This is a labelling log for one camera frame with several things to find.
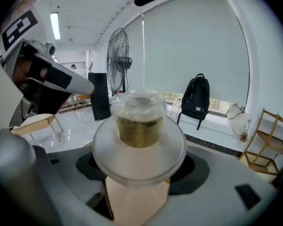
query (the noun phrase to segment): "window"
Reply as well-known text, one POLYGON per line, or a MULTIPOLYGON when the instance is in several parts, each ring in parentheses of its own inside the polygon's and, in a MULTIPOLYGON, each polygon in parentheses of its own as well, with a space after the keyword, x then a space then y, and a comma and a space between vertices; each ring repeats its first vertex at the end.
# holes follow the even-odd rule
MULTIPOLYGON (((178 93, 171 93, 171 92, 161 92, 161 93, 165 97, 165 100, 168 104, 172 104, 176 100, 176 98, 183 97, 183 94, 178 94, 178 93)), ((225 117, 228 109, 232 104, 233 103, 231 102, 210 98, 208 110, 210 111, 211 114, 225 117)))

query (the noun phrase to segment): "ceiling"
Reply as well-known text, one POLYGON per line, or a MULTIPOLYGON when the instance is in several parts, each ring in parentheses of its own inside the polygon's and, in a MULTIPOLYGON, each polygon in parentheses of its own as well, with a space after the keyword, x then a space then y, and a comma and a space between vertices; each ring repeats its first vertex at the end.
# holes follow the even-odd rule
POLYGON ((57 43, 97 45, 115 17, 133 0, 49 0, 59 13, 61 40, 57 43))

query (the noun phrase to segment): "white floor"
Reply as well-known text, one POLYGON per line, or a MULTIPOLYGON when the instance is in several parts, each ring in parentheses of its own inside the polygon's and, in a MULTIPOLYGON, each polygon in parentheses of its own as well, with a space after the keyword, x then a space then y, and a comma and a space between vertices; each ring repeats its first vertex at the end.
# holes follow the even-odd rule
POLYGON ((23 137, 32 145, 42 146, 47 153, 66 151, 83 147, 93 141, 97 128, 104 122, 94 120, 91 107, 58 113, 56 117, 64 130, 61 132, 57 122, 52 122, 60 142, 53 136, 50 127, 31 133, 34 140, 29 134, 23 137))

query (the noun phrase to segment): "wooden shelf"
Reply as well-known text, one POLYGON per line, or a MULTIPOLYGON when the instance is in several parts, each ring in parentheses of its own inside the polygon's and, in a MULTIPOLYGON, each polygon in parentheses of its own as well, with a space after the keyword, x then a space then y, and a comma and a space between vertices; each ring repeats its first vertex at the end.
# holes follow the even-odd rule
MULTIPOLYGON (((267 133, 258 130, 257 134, 263 139, 264 142, 268 141, 269 135, 267 133)), ((283 140, 272 136, 267 146, 275 150, 277 153, 283 154, 283 140)))
POLYGON ((256 163, 252 165, 251 163, 254 161, 257 154, 246 152, 244 156, 246 159, 245 161, 247 162, 247 166, 249 166, 255 172, 265 173, 274 176, 277 176, 279 174, 279 169, 274 160, 264 156, 259 156, 259 158, 256 160, 256 163))

